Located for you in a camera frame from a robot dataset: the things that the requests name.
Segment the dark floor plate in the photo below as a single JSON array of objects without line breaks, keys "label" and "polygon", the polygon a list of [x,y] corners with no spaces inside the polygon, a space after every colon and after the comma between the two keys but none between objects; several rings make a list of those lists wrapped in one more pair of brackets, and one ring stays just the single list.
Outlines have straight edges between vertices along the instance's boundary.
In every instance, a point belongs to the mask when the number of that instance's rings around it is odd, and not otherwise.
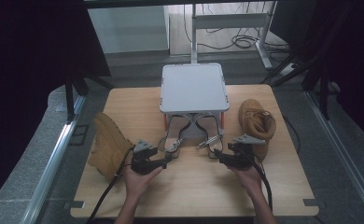
[{"label": "dark floor plate", "polygon": [[83,146],[88,134],[89,125],[77,125],[69,140],[70,146]]}]

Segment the white two-tier shoe rack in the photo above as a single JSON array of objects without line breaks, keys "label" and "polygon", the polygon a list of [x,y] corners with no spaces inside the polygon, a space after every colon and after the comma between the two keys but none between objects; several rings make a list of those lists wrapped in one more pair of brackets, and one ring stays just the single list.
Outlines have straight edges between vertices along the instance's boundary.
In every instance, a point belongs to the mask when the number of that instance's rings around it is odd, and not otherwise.
[{"label": "white two-tier shoe rack", "polygon": [[171,64],[162,68],[160,112],[174,114],[214,112],[230,108],[221,65],[218,63]]}]

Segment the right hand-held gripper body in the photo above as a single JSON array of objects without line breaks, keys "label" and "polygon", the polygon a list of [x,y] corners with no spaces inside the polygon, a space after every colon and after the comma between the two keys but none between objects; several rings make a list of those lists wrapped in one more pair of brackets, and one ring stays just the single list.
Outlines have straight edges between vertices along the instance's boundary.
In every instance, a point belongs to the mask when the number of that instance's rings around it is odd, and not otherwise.
[{"label": "right hand-held gripper body", "polygon": [[264,145],[265,141],[256,137],[243,134],[233,138],[233,143],[238,143],[240,149],[232,150],[233,162],[231,167],[246,170],[249,169],[255,161],[255,154],[253,152],[253,146]]}]

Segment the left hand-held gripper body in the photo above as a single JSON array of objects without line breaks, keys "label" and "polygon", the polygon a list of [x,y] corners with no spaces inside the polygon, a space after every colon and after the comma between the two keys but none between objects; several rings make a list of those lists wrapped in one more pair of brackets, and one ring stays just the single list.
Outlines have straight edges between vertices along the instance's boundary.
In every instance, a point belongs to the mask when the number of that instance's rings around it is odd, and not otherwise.
[{"label": "left hand-held gripper body", "polygon": [[147,155],[150,148],[153,148],[153,146],[142,139],[139,139],[133,148],[131,169],[140,175],[147,175],[155,170],[152,168],[154,161]]}]

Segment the white power strip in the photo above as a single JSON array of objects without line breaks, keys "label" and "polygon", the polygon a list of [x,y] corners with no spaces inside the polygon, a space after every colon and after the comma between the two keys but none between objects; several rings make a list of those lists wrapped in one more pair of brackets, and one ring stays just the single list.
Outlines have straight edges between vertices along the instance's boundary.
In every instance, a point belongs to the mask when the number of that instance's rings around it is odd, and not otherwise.
[{"label": "white power strip", "polygon": [[296,64],[294,63],[290,63],[289,65],[287,65],[281,72],[280,75],[281,76],[286,76],[289,73],[291,73],[295,68],[297,67]]}]

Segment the black metal stand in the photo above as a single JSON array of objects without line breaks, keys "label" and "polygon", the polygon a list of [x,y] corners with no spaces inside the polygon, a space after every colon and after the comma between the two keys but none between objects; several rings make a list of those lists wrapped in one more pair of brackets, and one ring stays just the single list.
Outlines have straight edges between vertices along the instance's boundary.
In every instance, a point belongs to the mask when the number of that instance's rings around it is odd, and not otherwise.
[{"label": "black metal stand", "polygon": [[67,123],[70,124],[77,116],[77,107],[75,106],[73,90],[76,90],[80,97],[85,97],[89,93],[89,86],[86,83],[86,78],[94,81],[95,83],[112,90],[115,88],[111,83],[103,80],[100,77],[91,75],[89,73],[80,72],[77,75],[68,73],[65,76],[65,97],[66,97],[66,111]]}]

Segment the person's left hand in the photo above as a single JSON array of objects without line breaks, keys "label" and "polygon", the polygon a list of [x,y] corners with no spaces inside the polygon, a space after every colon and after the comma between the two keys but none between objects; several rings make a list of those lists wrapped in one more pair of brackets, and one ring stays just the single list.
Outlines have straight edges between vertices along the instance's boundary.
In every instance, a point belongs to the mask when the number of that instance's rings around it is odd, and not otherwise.
[{"label": "person's left hand", "polygon": [[124,182],[126,186],[126,200],[128,202],[138,202],[147,190],[150,181],[155,178],[161,171],[162,167],[156,168],[147,175],[140,175],[127,165],[123,171]]}]

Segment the black tripod stand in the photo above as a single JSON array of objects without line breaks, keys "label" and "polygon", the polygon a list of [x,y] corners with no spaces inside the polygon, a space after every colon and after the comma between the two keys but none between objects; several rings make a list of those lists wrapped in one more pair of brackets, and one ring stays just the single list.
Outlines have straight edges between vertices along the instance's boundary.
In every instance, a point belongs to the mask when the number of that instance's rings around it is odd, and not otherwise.
[{"label": "black tripod stand", "polygon": [[[266,77],[261,81],[261,84],[269,84],[272,87],[278,87],[292,78],[305,74],[301,86],[305,91],[312,91],[316,85],[319,85],[319,109],[326,120],[330,119],[328,112],[328,98],[334,94],[330,86],[330,77],[328,67],[325,65],[325,56],[317,53],[312,59],[304,63],[296,63],[297,55],[289,54],[280,64],[273,68]],[[290,63],[294,63],[297,67],[288,75],[281,76],[280,72]]]}]

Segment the tan suede boot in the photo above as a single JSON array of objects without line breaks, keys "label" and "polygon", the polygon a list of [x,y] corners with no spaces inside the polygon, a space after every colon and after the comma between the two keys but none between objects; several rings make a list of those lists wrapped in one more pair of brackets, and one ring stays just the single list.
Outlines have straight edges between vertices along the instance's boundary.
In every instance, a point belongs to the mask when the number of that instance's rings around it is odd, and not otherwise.
[{"label": "tan suede boot", "polygon": [[265,110],[259,101],[247,99],[240,105],[238,120],[245,134],[265,141],[263,145],[253,146],[253,152],[258,160],[264,161],[269,143],[276,131],[276,120],[273,114]]},{"label": "tan suede boot", "polygon": [[93,123],[96,135],[88,165],[95,167],[107,182],[111,182],[133,143],[122,134],[119,126],[107,114],[98,112]]}]

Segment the person's right hand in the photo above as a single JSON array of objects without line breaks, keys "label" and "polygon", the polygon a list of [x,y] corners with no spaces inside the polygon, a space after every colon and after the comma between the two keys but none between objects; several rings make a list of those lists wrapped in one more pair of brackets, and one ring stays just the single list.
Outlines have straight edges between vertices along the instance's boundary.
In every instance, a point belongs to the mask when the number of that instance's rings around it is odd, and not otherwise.
[{"label": "person's right hand", "polygon": [[250,167],[247,170],[239,170],[229,166],[229,169],[237,175],[249,197],[256,197],[262,193],[261,177],[254,167]]}]

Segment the aluminium rail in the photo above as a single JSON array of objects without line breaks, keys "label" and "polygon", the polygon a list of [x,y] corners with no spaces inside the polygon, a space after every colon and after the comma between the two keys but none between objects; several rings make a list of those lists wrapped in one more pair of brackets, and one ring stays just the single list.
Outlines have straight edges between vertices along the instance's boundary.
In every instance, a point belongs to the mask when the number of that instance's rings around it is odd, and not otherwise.
[{"label": "aluminium rail", "polygon": [[72,133],[77,126],[77,118],[86,101],[85,96],[78,96],[72,104],[72,119],[67,121],[58,137],[56,145],[50,154],[48,163],[40,177],[32,198],[26,207],[19,224],[35,224],[42,206],[47,198],[52,181],[57,174],[58,168],[63,159],[63,154],[71,139]]},{"label": "aluminium rail", "polygon": [[337,134],[336,130],[332,126],[329,120],[322,115],[319,109],[319,102],[316,100],[315,95],[309,91],[305,91],[304,95],[310,104],[310,107],[314,111],[315,117],[320,123],[322,129],[324,130],[327,138],[329,139],[335,154],[339,158],[339,161],[343,165],[344,170],[348,174],[350,180],[352,181],[355,189],[362,202],[364,203],[364,176],[358,170],[356,164],[354,163],[352,157],[347,151],[346,146],[342,142],[340,136]]}]

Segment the white metal desk frame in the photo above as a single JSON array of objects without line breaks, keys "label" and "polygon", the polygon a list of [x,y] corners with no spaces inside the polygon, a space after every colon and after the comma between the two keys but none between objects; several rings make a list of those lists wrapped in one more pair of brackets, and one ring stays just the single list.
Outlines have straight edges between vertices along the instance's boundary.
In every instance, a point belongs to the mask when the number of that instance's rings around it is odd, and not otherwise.
[{"label": "white metal desk frame", "polygon": [[273,65],[269,56],[265,52],[264,44],[270,29],[270,25],[273,19],[273,13],[277,2],[272,1],[270,8],[266,12],[253,13],[253,14],[223,14],[223,15],[197,15],[196,5],[192,5],[192,23],[191,23],[191,51],[190,61],[192,63],[198,62],[197,53],[197,30],[202,29],[216,29],[216,28],[260,28],[259,40],[255,46],[263,63],[263,66],[267,70],[271,70]]}]

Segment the dark curtain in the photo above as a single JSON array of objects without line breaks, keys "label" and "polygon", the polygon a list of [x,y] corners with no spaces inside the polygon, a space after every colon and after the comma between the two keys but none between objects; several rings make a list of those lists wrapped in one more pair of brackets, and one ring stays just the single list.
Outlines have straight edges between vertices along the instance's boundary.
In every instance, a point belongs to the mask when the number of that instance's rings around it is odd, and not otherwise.
[{"label": "dark curtain", "polygon": [[84,0],[0,0],[0,188],[68,77],[106,76]]},{"label": "dark curtain", "polygon": [[271,32],[301,60],[317,59],[302,86],[335,82],[339,104],[364,131],[364,0],[279,0]]}]

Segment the black silver strap sandal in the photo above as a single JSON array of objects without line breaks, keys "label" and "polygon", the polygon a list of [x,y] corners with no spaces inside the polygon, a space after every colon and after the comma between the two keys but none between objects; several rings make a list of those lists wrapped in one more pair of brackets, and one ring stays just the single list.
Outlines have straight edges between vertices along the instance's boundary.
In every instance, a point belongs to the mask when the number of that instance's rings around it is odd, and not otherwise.
[{"label": "black silver strap sandal", "polygon": [[218,119],[213,114],[198,114],[194,122],[196,126],[205,132],[205,139],[197,146],[197,148],[207,148],[208,157],[216,159],[217,151],[223,150],[222,137],[223,132],[218,126]]},{"label": "black silver strap sandal", "polygon": [[158,143],[159,150],[168,158],[176,159],[179,156],[179,148],[183,143],[182,133],[190,124],[188,115],[172,115],[169,119],[166,134]]}]

